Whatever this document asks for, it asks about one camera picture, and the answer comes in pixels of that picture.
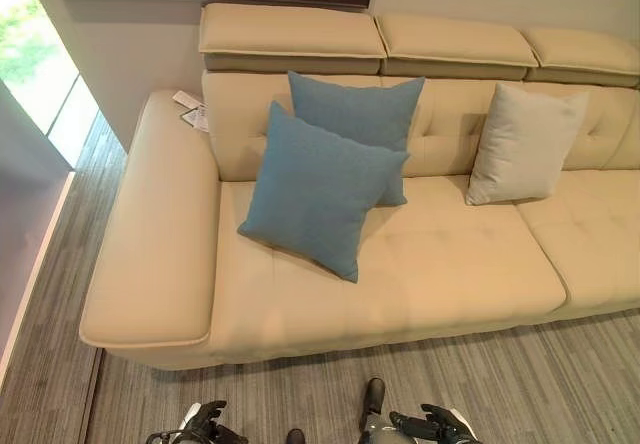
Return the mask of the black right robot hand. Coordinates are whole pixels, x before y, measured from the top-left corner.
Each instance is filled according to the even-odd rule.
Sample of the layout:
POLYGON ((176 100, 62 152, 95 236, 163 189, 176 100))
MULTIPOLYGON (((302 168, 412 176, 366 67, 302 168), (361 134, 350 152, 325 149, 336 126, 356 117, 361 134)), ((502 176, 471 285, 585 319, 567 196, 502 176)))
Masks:
POLYGON ((389 413, 391 423, 404 434, 437 443, 479 443, 471 426, 456 410, 432 404, 422 404, 425 418, 420 419, 389 413))

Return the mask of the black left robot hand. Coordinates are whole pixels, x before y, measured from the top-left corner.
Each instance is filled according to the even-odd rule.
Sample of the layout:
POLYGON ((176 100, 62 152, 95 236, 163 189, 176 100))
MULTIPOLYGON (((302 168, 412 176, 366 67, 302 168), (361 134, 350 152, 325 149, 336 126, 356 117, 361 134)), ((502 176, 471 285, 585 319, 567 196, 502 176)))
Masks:
POLYGON ((175 443, 219 443, 247 444, 245 436, 219 424, 217 418, 226 407, 226 400, 215 400, 200 404, 197 411, 186 421, 175 443))

